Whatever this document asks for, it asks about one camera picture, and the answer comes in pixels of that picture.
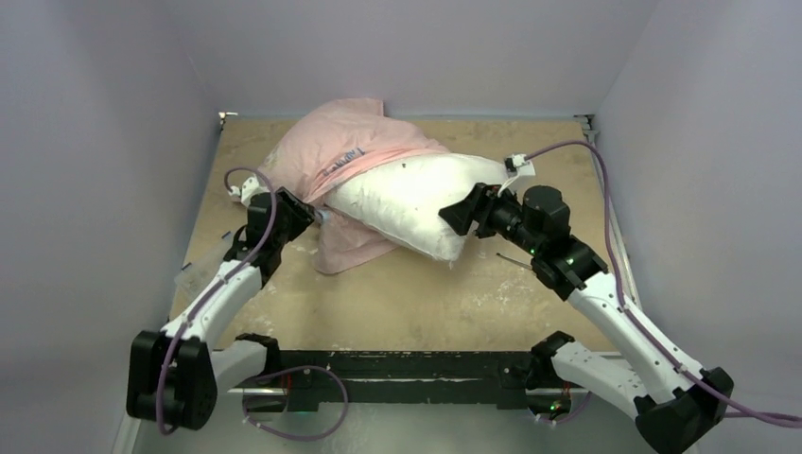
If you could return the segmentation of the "white pillow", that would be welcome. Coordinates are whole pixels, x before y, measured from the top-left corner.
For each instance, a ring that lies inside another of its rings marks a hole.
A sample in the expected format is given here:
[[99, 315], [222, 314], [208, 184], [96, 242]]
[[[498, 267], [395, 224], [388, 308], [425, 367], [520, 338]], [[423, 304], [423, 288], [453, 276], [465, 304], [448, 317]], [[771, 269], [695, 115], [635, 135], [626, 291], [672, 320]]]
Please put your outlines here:
[[454, 262], [466, 240], [439, 216], [476, 183], [501, 184], [503, 164], [459, 153], [414, 156], [377, 166], [330, 192], [325, 204], [431, 259]]

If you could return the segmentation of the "pink pillow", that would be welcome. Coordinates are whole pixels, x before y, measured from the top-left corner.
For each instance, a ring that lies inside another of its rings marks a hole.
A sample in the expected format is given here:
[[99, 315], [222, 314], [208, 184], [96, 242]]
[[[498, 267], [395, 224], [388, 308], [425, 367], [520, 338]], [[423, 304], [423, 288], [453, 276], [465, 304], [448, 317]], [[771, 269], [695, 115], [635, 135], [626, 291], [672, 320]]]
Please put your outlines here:
[[[415, 125], [384, 114], [373, 98], [327, 102], [299, 120], [267, 155], [258, 170], [271, 185], [325, 210], [325, 198], [357, 175], [402, 158], [445, 154], [448, 149]], [[314, 268], [336, 274], [398, 247], [380, 233], [340, 212], [320, 226]]]

